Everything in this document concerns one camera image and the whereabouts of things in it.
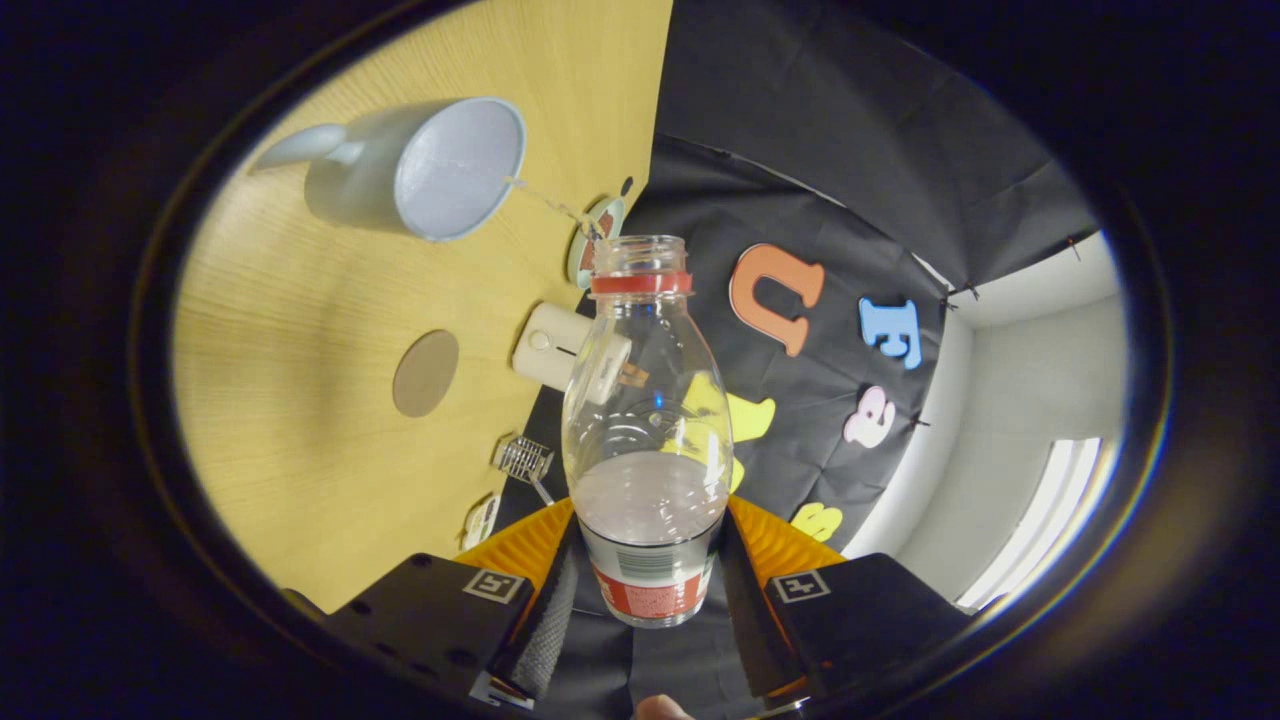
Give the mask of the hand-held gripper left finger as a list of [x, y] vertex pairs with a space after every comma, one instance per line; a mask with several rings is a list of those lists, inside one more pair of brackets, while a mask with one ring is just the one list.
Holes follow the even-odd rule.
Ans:
[[580, 542], [563, 498], [456, 559], [411, 555], [328, 614], [325, 628], [447, 697], [532, 706], [564, 646]]

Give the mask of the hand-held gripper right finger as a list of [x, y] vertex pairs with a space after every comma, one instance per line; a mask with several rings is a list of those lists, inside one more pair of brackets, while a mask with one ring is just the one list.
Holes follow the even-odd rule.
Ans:
[[900, 694], [918, 662], [972, 625], [888, 555], [846, 559], [736, 496], [718, 551], [748, 685], [769, 706]]

